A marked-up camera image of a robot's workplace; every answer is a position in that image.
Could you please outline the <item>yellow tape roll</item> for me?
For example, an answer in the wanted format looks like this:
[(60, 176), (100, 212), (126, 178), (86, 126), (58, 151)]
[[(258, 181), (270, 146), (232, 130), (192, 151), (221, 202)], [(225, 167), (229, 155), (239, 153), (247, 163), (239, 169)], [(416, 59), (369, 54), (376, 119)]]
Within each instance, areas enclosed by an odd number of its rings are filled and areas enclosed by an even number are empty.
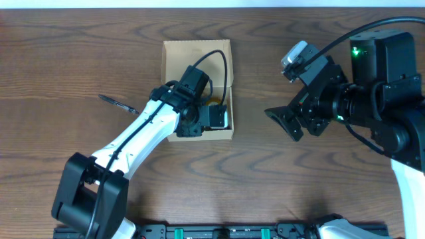
[(209, 100), (206, 101), (205, 105), (215, 106), (215, 105), (219, 105), (220, 103), (221, 103), (221, 98), (210, 98)]

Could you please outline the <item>cardboard box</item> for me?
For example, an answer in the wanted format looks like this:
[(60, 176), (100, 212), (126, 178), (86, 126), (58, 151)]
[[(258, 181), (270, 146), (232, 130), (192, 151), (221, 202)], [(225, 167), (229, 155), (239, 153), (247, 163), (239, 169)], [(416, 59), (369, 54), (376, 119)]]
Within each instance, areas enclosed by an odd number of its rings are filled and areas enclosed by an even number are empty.
[(176, 133), (167, 137), (168, 141), (212, 141), (231, 140), (234, 133), (232, 83), (233, 62), (230, 40), (172, 40), (165, 41), (162, 48), (161, 82), (180, 80), (188, 66), (213, 50), (221, 50), (204, 59), (197, 68), (212, 80), (212, 98), (225, 94), (229, 127), (227, 129), (205, 130), (200, 137), (177, 137)]

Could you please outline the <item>black ballpoint pen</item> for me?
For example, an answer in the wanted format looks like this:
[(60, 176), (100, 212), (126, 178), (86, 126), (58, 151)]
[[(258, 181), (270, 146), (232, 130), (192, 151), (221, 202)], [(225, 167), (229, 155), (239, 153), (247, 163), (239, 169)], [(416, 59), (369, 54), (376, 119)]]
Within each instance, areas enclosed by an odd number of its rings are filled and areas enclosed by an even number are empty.
[(99, 97), (100, 99), (102, 99), (103, 101), (106, 101), (106, 102), (107, 102), (107, 103), (109, 103), (109, 104), (112, 104), (112, 105), (114, 105), (114, 106), (117, 106), (117, 107), (119, 107), (119, 108), (122, 108), (123, 110), (125, 110), (125, 111), (127, 111), (127, 112), (129, 112), (129, 113), (131, 113), (131, 114), (134, 114), (134, 115), (139, 114), (139, 112), (138, 112), (135, 108), (133, 108), (133, 107), (131, 107), (131, 106), (127, 106), (127, 105), (125, 105), (125, 104), (123, 104), (123, 103), (121, 103), (121, 102), (118, 102), (118, 101), (116, 101), (116, 100), (114, 100), (114, 99), (110, 98), (110, 97), (107, 97), (107, 96), (102, 95), (102, 94), (99, 94), (99, 95), (98, 95), (98, 97)]

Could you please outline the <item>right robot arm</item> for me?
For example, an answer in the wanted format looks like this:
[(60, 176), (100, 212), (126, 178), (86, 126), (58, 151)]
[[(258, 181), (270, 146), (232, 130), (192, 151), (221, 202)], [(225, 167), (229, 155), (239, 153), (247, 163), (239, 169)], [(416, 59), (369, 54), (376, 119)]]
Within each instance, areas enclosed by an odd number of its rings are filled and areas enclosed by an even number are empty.
[(381, 30), (350, 36), (353, 77), (330, 56), (297, 43), (282, 59), (284, 76), (303, 88), (266, 115), (294, 140), (319, 136), (332, 121), (368, 128), (365, 145), (391, 160), (402, 198), (407, 238), (424, 237), (424, 96), (413, 36)]

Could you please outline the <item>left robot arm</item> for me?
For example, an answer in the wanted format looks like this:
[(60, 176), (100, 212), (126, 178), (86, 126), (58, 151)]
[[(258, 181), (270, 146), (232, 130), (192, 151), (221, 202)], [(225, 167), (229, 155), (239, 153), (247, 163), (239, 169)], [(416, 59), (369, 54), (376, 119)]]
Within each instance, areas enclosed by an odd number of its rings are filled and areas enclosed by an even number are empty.
[(144, 110), (119, 136), (86, 157), (72, 155), (64, 166), (51, 215), (79, 238), (134, 238), (126, 218), (129, 181), (157, 145), (171, 134), (200, 137), (225, 125), (226, 105), (207, 106), (212, 80), (189, 66), (179, 81), (154, 89)]

